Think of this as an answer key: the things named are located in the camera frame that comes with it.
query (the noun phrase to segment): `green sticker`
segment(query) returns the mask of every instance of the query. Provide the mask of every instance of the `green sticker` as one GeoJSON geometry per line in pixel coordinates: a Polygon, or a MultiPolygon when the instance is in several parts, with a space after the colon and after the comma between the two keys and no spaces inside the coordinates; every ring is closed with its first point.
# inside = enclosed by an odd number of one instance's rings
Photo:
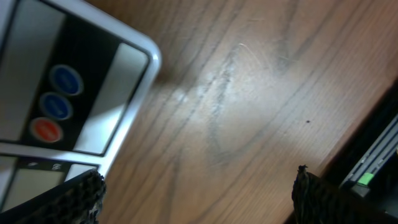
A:
{"type": "Polygon", "coordinates": [[[362,175],[358,183],[363,184],[363,185],[368,185],[368,183],[373,179],[374,175],[371,173],[365,173],[362,175]]]}

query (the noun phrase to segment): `wood surface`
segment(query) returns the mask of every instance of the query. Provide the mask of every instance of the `wood surface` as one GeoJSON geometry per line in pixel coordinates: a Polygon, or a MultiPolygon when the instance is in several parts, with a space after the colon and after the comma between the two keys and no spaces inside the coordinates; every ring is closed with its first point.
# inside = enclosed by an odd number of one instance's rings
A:
{"type": "Polygon", "coordinates": [[[100,223],[282,223],[396,79],[395,0],[90,0],[163,67],[100,223]]]}

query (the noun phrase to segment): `electronic device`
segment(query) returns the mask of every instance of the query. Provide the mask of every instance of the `electronic device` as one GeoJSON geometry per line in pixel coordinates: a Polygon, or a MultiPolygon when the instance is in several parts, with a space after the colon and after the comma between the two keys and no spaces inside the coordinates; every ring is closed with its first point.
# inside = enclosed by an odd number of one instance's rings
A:
{"type": "Polygon", "coordinates": [[[150,38],[79,0],[0,1],[0,211],[106,175],[161,64],[150,38]]]}

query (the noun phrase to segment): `button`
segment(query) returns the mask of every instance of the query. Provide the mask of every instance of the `button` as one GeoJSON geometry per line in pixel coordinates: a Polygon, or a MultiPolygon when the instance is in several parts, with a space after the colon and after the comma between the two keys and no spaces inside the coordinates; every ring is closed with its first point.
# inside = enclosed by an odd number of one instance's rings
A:
{"type": "Polygon", "coordinates": [[[30,132],[36,139],[47,143],[57,142],[63,136],[60,126],[48,118],[36,118],[30,122],[30,132]]]}
{"type": "Polygon", "coordinates": [[[54,66],[50,71],[50,83],[54,89],[68,96],[79,95],[83,91],[79,73],[68,65],[54,66]]]}
{"type": "Polygon", "coordinates": [[[53,119],[68,119],[73,114],[69,101],[56,93],[44,93],[40,97],[40,109],[43,113],[53,119]]]}

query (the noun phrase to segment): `white symbol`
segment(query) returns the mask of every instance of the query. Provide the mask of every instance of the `white symbol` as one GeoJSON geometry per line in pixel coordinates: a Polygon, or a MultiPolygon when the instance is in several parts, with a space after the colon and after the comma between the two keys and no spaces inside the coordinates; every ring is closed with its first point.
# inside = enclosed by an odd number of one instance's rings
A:
{"type": "Polygon", "coordinates": [[[52,170],[59,170],[59,169],[61,169],[61,164],[54,164],[52,166],[52,170]]]}

